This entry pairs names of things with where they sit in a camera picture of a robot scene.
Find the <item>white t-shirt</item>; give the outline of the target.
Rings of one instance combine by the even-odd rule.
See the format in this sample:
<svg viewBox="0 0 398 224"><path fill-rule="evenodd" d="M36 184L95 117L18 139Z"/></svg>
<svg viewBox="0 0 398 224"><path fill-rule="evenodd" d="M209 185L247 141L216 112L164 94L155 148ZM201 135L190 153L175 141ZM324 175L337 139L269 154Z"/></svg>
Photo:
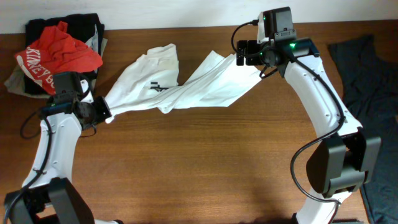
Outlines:
<svg viewBox="0 0 398 224"><path fill-rule="evenodd" d="M177 47L169 44L149 49L119 76L105 100L111 117L128 111L228 107L260 82L256 67L238 66L235 55L223 57L212 51L179 85Z"/></svg>

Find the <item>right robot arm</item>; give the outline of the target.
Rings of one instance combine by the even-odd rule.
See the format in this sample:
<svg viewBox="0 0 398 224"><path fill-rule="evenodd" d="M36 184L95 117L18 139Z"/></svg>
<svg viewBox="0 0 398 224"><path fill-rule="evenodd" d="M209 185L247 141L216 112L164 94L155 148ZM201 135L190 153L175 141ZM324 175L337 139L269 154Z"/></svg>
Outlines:
<svg viewBox="0 0 398 224"><path fill-rule="evenodd" d="M238 65L272 67L294 89L317 134L292 157L290 173L298 156L317 148L306 164L310 191L293 223L333 223L340 205L373 175L381 138L365 130L348 111L330 83L319 51L311 39L240 40L236 45Z"/></svg>

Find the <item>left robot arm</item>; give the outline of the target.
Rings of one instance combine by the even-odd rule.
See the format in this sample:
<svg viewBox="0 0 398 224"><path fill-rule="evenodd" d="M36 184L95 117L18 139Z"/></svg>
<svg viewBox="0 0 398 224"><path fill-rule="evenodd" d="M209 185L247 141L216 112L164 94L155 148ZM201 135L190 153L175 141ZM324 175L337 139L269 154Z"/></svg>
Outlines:
<svg viewBox="0 0 398 224"><path fill-rule="evenodd" d="M86 128L111 116L102 96L95 100L55 100L39 111L40 142L20 190L4 200L4 223L97 223L72 184L77 141Z"/></svg>

